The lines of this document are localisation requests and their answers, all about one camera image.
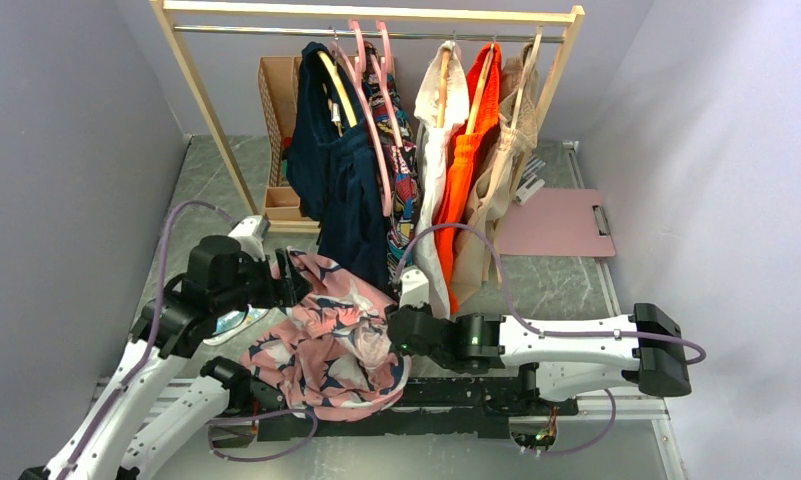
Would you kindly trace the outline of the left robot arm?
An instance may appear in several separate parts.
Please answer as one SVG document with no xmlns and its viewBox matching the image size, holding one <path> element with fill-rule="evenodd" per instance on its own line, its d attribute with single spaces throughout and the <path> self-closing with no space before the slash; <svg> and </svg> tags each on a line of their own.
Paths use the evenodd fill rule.
<svg viewBox="0 0 801 480">
<path fill-rule="evenodd" d="M 292 307 L 311 290 L 287 253 L 264 254 L 258 234 L 211 235 L 191 250 L 186 272 L 144 307 L 101 396 L 62 449 L 23 479 L 150 479 L 201 427 L 254 401 L 248 370 L 223 357 L 153 421 L 148 414 L 176 374 L 211 338 L 218 320 L 251 307 Z"/>
</svg>

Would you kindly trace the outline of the pink patterned shorts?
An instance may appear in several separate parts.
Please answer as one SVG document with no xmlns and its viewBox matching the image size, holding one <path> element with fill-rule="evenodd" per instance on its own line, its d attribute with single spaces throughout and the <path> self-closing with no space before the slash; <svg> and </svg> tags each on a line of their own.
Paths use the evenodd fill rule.
<svg viewBox="0 0 801 480">
<path fill-rule="evenodd" d="M 394 301 L 328 257 L 293 248 L 287 255 L 311 290 L 240 363 L 287 407 L 321 421 L 355 422 L 394 406 L 411 369 L 388 337 Z"/>
</svg>

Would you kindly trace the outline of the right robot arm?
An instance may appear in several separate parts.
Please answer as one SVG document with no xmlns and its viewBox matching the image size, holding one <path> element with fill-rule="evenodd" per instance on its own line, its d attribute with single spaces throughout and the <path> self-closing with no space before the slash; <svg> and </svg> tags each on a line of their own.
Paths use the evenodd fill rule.
<svg viewBox="0 0 801 480">
<path fill-rule="evenodd" d="M 526 413 L 580 394 L 634 385 L 654 397 L 691 394 L 690 342 L 658 306 L 637 303 L 630 314 L 590 320 L 520 320 L 513 315 L 468 314 L 435 318 L 428 308 L 402 306 L 387 313 L 388 336 L 405 355 L 440 367 L 481 375 L 531 366 L 535 376 L 515 391 Z"/>
</svg>

